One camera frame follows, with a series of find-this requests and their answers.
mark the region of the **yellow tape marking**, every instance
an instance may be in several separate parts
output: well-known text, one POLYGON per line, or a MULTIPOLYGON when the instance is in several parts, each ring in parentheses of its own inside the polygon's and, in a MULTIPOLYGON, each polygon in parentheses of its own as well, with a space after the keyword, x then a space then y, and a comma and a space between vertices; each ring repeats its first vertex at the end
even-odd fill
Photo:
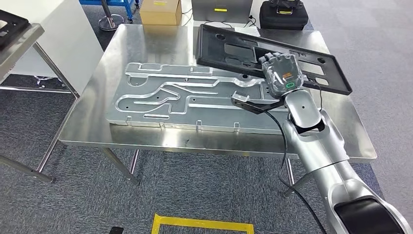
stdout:
POLYGON ((246 232, 246 234, 254 234, 254 225, 249 223, 233 223, 222 221, 211 221, 201 219, 189 219, 189 218, 175 218, 159 216, 155 213, 153 218, 152 232, 151 234, 159 234, 159 228, 161 224, 181 226, 181 227, 193 227, 193 228, 210 228, 230 231, 246 232))
POLYGON ((227 9, 222 9, 222 8, 215 8, 215 11, 220 11, 220 12, 227 12, 227 9))

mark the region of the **black object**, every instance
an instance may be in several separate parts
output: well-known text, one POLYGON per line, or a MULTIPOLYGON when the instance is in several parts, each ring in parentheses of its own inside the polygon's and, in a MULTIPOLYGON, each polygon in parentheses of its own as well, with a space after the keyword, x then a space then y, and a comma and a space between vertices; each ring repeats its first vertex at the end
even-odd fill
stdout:
POLYGON ((2 10, 0 10, 0 20, 2 21, 0 22, 2 26, 0 28, 0 50, 7 47, 30 26, 27 19, 2 10))
POLYGON ((284 99, 280 99, 280 101, 277 101, 277 102, 274 102, 274 103, 271 103, 271 104, 259 104, 259 103, 253 103, 251 101, 246 101, 246 102, 239 101, 239 100, 236 100, 232 97, 231 102, 234 106, 237 106, 241 109, 252 112, 256 115, 259 115, 261 113, 270 111, 272 109, 275 109, 275 108, 278 108, 278 107, 284 105, 284 99))
POLYGON ((251 25, 250 25, 249 27, 251 27, 252 25, 254 25, 255 27, 258 28, 258 26, 255 25, 255 23, 257 22, 257 19, 254 18, 252 15, 249 16, 248 18, 249 18, 249 20, 248 20, 248 22, 244 25, 244 28, 248 26, 248 23, 251 23, 251 25))
POLYGON ((324 75, 305 71, 301 66, 308 77, 304 87, 343 95, 353 91, 332 55, 210 25, 202 24, 199 28, 196 51, 199 65, 265 78, 258 58, 275 52, 294 54, 299 63, 322 69, 324 75), (328 85, 318 83, 316 78, 325 80, 328 85))
POLYGON ((372 198, 334 207, 350 234, 404 234, 393 215, 372 198))
POLYGON ((313 130, 313 129, 317 129, 319 132, 321 132, 321 131, 324 130, 324 128, 325 128, 325 124, 324 124, 324 121, 323 121, 323 120, 320 120, 320 122, 319 122, 318 124, 316 124, 316 125, 314 125, 314 126, 311 126, 311 127, 309 127, 309 128, 299 127, 299 126, 297 126, 297 124, 296 124, 295 122, 294 122, 294 126, 296 127, 296 130, 297 130, 297 133, 298 133, 298 134, 303 134, 303 133, 309 132, 309 131, 311 131, 311 130, 313 130))
POLYGON ((269 0, 271 7, 299 8, 303 4, 300 0, 269 0))
POLYGON ((297 8, 271 7, 268 1, 260 9, 260 25, 266 29, 302 30, 308 23, 304 5, 297 8))
POLYGON ((111 231, 109 234, 122 234, 123 233, 123 228, 120 227, 112 227, 111 231))

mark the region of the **black case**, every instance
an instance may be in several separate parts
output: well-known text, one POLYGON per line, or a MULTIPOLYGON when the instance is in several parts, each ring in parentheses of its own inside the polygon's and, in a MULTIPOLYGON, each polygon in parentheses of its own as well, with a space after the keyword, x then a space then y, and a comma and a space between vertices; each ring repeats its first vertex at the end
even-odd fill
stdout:
POLYGON ((302 30, 308 23, 307 11, 304 5, 292 9, 291 15, 277 13, 276 7, 271 7, 268 1, 263 2, 260 9, 260 25, 265 29, 302 30))

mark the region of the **cardboard box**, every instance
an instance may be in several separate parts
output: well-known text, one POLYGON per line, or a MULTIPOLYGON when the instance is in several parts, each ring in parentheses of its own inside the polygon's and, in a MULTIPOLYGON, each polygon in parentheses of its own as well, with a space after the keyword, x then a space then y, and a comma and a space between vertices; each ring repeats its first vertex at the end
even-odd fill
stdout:
POLYGON ((139 12, 142 24, 181 24, 181 0, 144 0, 139 12))

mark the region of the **black tray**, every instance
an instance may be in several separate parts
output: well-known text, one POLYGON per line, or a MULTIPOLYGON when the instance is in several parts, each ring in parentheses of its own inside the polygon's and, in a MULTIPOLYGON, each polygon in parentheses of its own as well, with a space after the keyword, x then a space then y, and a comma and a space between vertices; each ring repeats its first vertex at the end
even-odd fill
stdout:
POLYGON ((0 28, 0 51, 7 47, 15 38, 30 26, 29 21, 20 16, 13 15, 6 11, 0 10, 0 20, 7 24, 0 28))
POLYGON ((199 28, 196 51, 196 61, 199 65, 265 78, 258 58, 268 52, 296 55, 303 73, 308 77, 304 87, 319 89, 320 86, 323 91, 343 95, 349 95, 353 91, 332 55, 206 24, 199 28), (308 66, 315 67, 321 72, 310 72, 310 69, 306 68, 308 66))

